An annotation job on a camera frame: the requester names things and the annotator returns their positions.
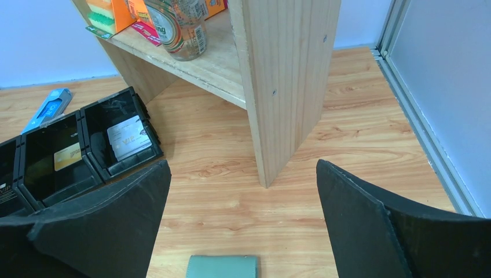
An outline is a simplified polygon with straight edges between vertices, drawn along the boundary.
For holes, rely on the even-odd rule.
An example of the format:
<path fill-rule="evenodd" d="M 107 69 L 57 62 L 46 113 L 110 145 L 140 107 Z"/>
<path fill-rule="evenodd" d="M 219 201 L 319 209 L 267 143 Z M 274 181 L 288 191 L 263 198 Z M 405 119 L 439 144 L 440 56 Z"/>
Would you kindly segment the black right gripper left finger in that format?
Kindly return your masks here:
<path fill-rule="evenodd" d="M 1 276 L 145 277 L 170 183 L 159 160 L 67 202 L 1 218 Z"/>

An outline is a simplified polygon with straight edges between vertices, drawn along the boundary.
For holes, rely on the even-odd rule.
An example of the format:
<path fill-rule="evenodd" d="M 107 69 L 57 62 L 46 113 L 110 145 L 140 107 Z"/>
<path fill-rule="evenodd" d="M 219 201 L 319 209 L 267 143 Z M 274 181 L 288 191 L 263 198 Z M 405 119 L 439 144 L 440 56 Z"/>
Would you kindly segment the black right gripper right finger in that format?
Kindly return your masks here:
<path fill-rule="evenodd" d="M 437 209 L 319 160 L 339 277 L 489 277 L 490 220 Z"/>

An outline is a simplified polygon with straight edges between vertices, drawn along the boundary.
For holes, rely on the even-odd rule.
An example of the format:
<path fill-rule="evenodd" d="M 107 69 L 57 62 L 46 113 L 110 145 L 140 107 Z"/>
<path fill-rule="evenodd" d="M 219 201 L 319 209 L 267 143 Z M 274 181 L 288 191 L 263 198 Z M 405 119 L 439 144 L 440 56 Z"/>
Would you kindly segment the teal leather card holder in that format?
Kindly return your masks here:
<path fill-rule="evenodd" d="M 187 278 L 259 277 L 258 257 L 252 255 L 192 255 L 186 270 Z"/>

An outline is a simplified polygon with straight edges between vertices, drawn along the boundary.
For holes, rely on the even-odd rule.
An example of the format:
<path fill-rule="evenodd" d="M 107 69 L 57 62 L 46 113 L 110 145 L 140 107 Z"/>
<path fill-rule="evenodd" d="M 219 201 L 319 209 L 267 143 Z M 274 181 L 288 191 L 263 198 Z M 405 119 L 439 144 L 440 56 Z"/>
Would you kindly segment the black VIP card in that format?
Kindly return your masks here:
<path fill-rule="evenodd" d="M 16 185 L 17 185 L 16 183 L 13 183 L 13 184 L 3 183 L 3 184 L 1 184 L 1 204 L 7 203 L 7 202 L 18 197 L 18 194 L 14 190 L 14 187 Z"/>

